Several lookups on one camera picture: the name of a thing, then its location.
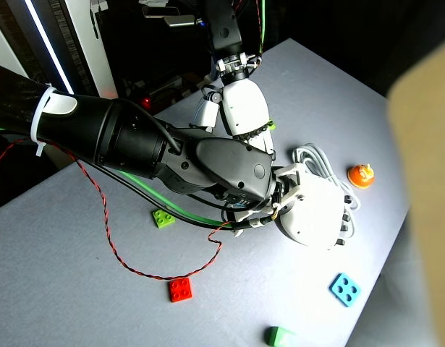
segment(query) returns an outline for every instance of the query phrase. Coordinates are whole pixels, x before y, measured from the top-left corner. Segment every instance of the orange toy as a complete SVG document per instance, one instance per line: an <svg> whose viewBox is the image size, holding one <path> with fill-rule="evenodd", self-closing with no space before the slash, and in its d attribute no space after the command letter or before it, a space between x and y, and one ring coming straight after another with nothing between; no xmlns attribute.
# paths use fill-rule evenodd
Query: orange toy
<svg viewBox="0 0 445 347"><path fill-rule="evenodd" d="M367 165L357 165L347 172L347 178L357 188L366 189L375 181L375 172Z"/></svg>

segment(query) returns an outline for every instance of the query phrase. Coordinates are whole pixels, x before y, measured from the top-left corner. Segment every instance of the white panel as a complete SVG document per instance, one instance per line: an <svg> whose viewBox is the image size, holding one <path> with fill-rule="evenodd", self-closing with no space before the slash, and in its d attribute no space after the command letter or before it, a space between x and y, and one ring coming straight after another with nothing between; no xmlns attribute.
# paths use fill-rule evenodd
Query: white panel
<svg viewBox="0 0 445 347"><path fill-rule="evenodd" d="M85 60L87 60L90 73L97 87L98 94L100 94L102 98L117 98L116 87L111 76L111 70L97 23L98 39L93 31L89 13L89 1L66 0L66 5L71 16L71 21L75 26L82 51L84 52Z"/></svg>
<svg viewBox="0 0 445 347"><path fill-rule="evenodd" d="M13 53L4 34L0 31L0 65L27 77L26 71L22 68L17 56Z"/></svg>

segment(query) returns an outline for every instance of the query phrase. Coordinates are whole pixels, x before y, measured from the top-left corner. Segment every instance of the light strip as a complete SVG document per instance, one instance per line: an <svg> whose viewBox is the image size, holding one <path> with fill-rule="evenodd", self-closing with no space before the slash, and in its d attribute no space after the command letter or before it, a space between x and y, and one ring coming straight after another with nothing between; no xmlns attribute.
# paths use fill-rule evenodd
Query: light strip
<svg viewBox="0 0 445 347"><path fill-rule="evenodd" d="M48 39L46 31L42 26L41 20L39 19L39 16L37 15L37 12L35 11L33 3L31 2L31 0L25 0L25 3L27 6L27 9L29 10L29 13L31 13L31 17L34 20L35 26L37 27L37 29L39 30L39 33L41 34L42 40L45 43L48 52L50 53L51 60L54 61L55 67L58 70L60 77L62 78L64 86L66 87L69 94L74 94L75 92L72 90L71 85L69 84L66 74L63 71L62 65L60 64L58 57L55 54L54 48L52 47L50 40Z"/></svg>

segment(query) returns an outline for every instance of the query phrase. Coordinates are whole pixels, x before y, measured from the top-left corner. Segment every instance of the lime green lego brick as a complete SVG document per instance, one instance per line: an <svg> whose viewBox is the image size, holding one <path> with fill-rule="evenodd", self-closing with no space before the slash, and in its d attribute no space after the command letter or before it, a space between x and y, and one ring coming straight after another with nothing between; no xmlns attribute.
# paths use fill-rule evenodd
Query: lime green lego brick
<svg viewBox="0 0 445 347"><path fill-rule="evenodd" d="M275 128L277 128L277 125L275 125L275 123L274 123L274 121L272 119L268 120L267 125L268 125L268 129L269 130L275 130Z"/></svg>
<svg viewBox="0 0 445 347"><path fill-rule="evenodd" d="M290 347L294 333L282 327L272 327L268 345L272 347Z"/></svg>
<svg viewBox="0 0 445 347"><path fill-rule="evenodd" d="M164 212L163 210L156 210L153 212L153 218L155 218L156 225L158 228L166 228L171 224L176 223L176 218L170 214Z"/></svg>

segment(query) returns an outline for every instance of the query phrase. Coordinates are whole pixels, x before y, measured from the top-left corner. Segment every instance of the gray table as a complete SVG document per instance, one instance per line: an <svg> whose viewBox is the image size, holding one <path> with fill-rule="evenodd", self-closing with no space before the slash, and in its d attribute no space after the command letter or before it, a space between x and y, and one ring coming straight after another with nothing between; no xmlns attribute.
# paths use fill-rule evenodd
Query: gray table
<svg viewBox="0 0 445 347"><path fill-rule="evenodd" d="M386 101L292 40L268 51L253 75L274 118L277 165L291 149L320 145L337 176L371 163L375 184L359 191L360 230L345 247L317 252L272 224L234 238L222 231L217 261L192 277L194 298L169 302L167 284L126 271L106 242L97 192L69 166L0 209L0 346L264 346L267 327L297 333L298 346L343 346L352 332L408 204ZM161 114L178 126L198 93ZM105 191L120 254L145 272L180 275L206 262L208 230L153 226L145 200L90 169ZM212 218L155 180L181 206ZM329 292L338 273L362 288L344 307Z"/></svg>

